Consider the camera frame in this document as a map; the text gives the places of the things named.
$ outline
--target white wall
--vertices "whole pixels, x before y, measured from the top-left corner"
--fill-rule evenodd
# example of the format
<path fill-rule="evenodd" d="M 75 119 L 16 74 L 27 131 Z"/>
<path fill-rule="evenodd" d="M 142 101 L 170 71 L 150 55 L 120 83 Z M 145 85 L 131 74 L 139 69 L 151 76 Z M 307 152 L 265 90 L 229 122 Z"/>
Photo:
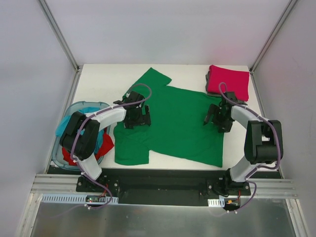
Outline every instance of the white wall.
<path fill-rule="evenodd" d="M 255 82 L 266 115 L 282 123 L 282 170 L 295 180 L 311 233 L 316 233 L 316 1 L 298 2 Z"/>
<path fill-rule="evenodd" d="M 79 64 L 251 66 L 289 0 L 47 0 Z"/>
<path fill-rule="evenodd" d="M 47 162 L 74 70 L 35 0 L 0 2 L 0 236 Z"/>

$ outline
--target gray floor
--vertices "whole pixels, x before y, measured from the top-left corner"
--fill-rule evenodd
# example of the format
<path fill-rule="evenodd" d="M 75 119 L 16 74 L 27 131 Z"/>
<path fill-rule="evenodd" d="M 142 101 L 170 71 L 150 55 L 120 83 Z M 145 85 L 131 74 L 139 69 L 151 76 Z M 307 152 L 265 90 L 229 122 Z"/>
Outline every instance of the gray floor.
<path fill-rule="evenodd" d="M 221 208 L 109 205 L 78 207 L 42 203 L 33 237 L 291 237 L 295 236 L 284 200 L 254 199 L 238 214 Z"/>

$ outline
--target cable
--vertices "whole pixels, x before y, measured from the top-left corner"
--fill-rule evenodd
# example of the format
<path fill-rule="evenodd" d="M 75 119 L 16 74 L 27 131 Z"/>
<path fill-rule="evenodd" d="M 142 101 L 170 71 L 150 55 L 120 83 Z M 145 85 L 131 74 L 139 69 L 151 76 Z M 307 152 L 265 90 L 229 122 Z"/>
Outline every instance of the cable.
<path fill-rule="evenodd" d="M 232 100 L 230 100 L 222 91 L 222 88 L 221 86 L 224 86 L 225 87 L 225 92 L 227 92 L 227 85 L 225 82 L 221 82 L 219 83 L 218 85 L 218 89 L 219 89 L 219 92 L 221 93 L 222 97 L 227 100 L 228 103 L 230 103 L 231 105 L 235 105 L 235 106 L 238 106 L 238 107 L 241 107 L 241 108 L 244 108 L 245 110 L 248 110 L 249 112 L 251 112 L 254 116 L 256 116 L 257 118 L 259 118 L 260 120 L 262 120 L 264 123 L 266 123 L 270 129 L 272 130 L 272 133 L 273 133 L 273 137 L 275 139 L 275 142 L 276 142 L 276 149 L 277 149 L 277 160 L 276 160 L 276 165 L 274 167 L 269 167 L 269 166 L 266 166 L 266 165 L 259 165 L 257 167 L 255 167 L 252 171 L 250 171 L 246 176 L 245 176 L 245 180 L 248 181 L 248 183 L 250 184 L 253 184 L 255 186 L 255 189 L 253 191 L 253 194 L 252 196 L 250 197 L 250 199 L 244 204 L 242 205 L 238 210 L 244 208 L 246 205 L 248 205 L 248 203 L 250 203 L 250 201 L 254 198 L 256 192 L 257 192 L 257 184 L 253 181 L 249 181 L 248 179 L 257 171 L 258 168 L 266 168 L 266 169 L 270 169 L 270 170 L 276 170 L 279 168 L 280 166 L 280 162 L 281 162 L 281 149 L 280 149 L 280 144 L 279 144 L 279 141 L 278 141 L 278 137 L 277 137 L 277 131 L 276 129 L 273 127 L 273 125 L 267 121 L 265 118 L 261 117 L 260 115 L 258 115 L 256 112 L 254 112 L 252 109 L 248 108 L 247 106 L 245 105 L 240 105 Z"/>
<path fill-rule="evenodd" d="M 123 106 L 127 106 L 127 105 L 135 105 L 135 104 L 139 104 L 139 103 L 145 102 L 146 100 L 148 100 L 148 99 L 151 97 L 151 95 L 152 95 L 152 90 L 151 90 L 151 88 L 150 88 L 149 86 L 147 86 L 146 84 L 143 84 L 143 83 L 139 83 L 139 84 L 133 85 L 130 89 L 128 89 L 127 93 L 129 93 L 133 88 L 135 88 L 135 87 L 137 87 L 137 86 L 140 86 L 140 85 L 147 87 L 147 89 L 149 90 L 149 95 L 148 95 L 145 99 L 140 100 L 140 101 L 136 101 L 136 102 L 131 102 L 131 103 L 126 103 L 126 104 L 116 105 L 116 106 L 113 106 L 113 107 L 107 107 L 107 108 L 105 108 L 105 109 L 103 109 L 103 110 L 98 111 L 96 114 L 90 115 L 89 117 L 87 117 L 87 118 L 83 121 L 83 123 L 81 124 L 79 130 L 77 131 L 77 134 L 76 134 L 76 137 L 75 137 L 73 146 L 72 146 L 72 148 L 71 148 L 70 159 L 72 159 L 72 160 L 74 160 L 74 161 L 78 161 L 77 159 L 74 159 L 75 147 L 76 147 L 76 144 L 77 144 L 77 141 L 78 141 L 78 139 L 79 139 L 79 136 L 80 136 L 81 131 L 83 130 L 85 124 L 86 124 L 91 118 L 95 117 L 96 115 L 102 114 L 102 113 L 104 113 L 104 112 L 106 112 L 106 111 L 112 110 L 112 109 L 116 109 L 116 108 L 123 107 Z M 108 194 L 109 194 L 110 197 L 111 197 L 111 198 L 110 198 L 106 203 L 104 203 L 103 205 L 101 205 L 101 206 L 99 206 L 99 207 L 91 207 L 91 209 L 100 209 L 100 208 L 106 206 L 107 204 L 109 204 L 109 203 L 112 201 L 112 199 L 113 199 L 113 196 L 112 196 L 111 191 L 110 191 L 107 187 L 105 187 L 104 185 L 98 183 L 97 181 L 93 180 L 89 175 L 87 175 L 87 174 L 84 172 L 84 170 L 82 169 L 82 167 L 80 166 L 80 164 L 79 164 L 78 162 L 77 162 L 77 166 L 78 166 L 78 168 L 80 169 L 80 171 L 84 174 L 84 176 L 85 176 L 87 179 L 89 179 L 92 183 L 94 183 L 94 184 L 100 186 L 101 188 L 103 188 L 105 191 L 108 192 Z"/>

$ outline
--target red cloth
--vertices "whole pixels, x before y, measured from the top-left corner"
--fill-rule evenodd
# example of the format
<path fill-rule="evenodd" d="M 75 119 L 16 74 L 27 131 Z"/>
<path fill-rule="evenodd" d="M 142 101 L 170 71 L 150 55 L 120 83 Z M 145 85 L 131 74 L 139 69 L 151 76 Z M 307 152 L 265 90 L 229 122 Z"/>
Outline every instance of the red cloth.
<path fill-rule="evenodd" d="M 98 153 L 94 154 L 96 160 L 98 160 L 100 157 L 108 153 L 113 147 L 114 147 L 113 141 L 111 137 L 107 134 L 107 129 L 105 128 L 104 133 L 103 133 L 103 143 Z M 62 148 L 62 153 L 64 156 L 64 160 L 67 161 L 69 165 L 77 165 L 76 163 L 74 163 L 72 159 L 70 159 L 70 154 L 65 148 Z"/>
<path fill-rule="evenodd" d="M 220 94 L 218 85 L 225 82 L 227 91 L 235 92 L 235 96 L 239 100 L 248 101 L 249 72 L 234 71 L 214 65 L 209 67 L 209 72 L 207 92 Z"/>

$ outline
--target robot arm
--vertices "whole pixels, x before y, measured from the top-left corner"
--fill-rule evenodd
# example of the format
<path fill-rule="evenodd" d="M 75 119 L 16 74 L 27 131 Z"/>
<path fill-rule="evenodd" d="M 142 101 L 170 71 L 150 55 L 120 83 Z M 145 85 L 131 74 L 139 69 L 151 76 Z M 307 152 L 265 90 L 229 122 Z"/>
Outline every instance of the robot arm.
<path fill-rule="evenodd" d="M 233 92 L 226 92 L 225 96 L 235 103 L 242 104 Z M 218 126 L 218 132 L 230 132 L 234 121 L 239 122 L 247 130 L 244 156 L 234 167 L 228 169 L 223 179 L 212 188 L 217 194 L 228 196 L 236 190 L 243 189 L 246 177 L 254 174 L 258 166 L 271 164 L 277 160 L 277 145 L 271 128 L 265 122 L 245 108 L 231 105 L 224 97 L 218 106 L 210 105 L 204 124 L 208 123 L 211 117 L 212 123 Z M 278 120 L 268 121 L 276 130 L 282 158 L 281 123 Z"/>
<path fill-rule="evenodd" d="M 106 112 L 99 110 L 87 114 L 80 112 L 72 114 L 66 129 L 60 138 L 60 145 L 67 151 L 71 151 L 75 142 L 75 137 L 82 123 L 91 115 L 95 115 L 84 125 L 83 134 L 80 134 L 74 151 L 74 157 L 77 159 L 78 165 L 93 180 L 96 180 L 102 172 L 102 169 L 94 156 L 94 149 L 99 131 L 120 121 L 124 121 L 125 128 L 129 129 L 132 129 L 136 125 L 150 125 L 151 119 L 148 105 L 144 106 L 144 102 L 128 105 L 129 103 L 141 101 L 143 99 L 144 97 L 142 95 L 132 91 L 128 97 L 123 99 L 123 101 L 115 101 L 115 104 L 110 107 L 112 109 L 109 109 Z"/>

